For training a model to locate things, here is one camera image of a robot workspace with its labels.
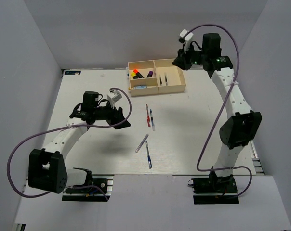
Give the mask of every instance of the wall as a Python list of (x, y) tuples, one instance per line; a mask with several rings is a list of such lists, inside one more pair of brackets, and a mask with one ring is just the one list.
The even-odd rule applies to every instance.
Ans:
[(241, 51), (243, 93), (263, 115), (255, 144), (291, 223), (291, 0), (269, 0)]
[[(228, 28), (239, 48), (266, 0), (25, 0), (56, 61), (68, 68), (119, 68), (128, 61), (173, 58), (180, 32), (203, 23)], [(202, 34), (221, 32), (200, 29)], [(235, 57), (222, 33), (224, 53)]]
[[(61, 70), (22, 0), (0, 0), (0, 231), (11, 230), (20, 197), (6, 177), (11, 150), (45, 130), (61, 81)], [(29, 152), (26, 143), (12, 163), (13, 180), (23, 188)]]

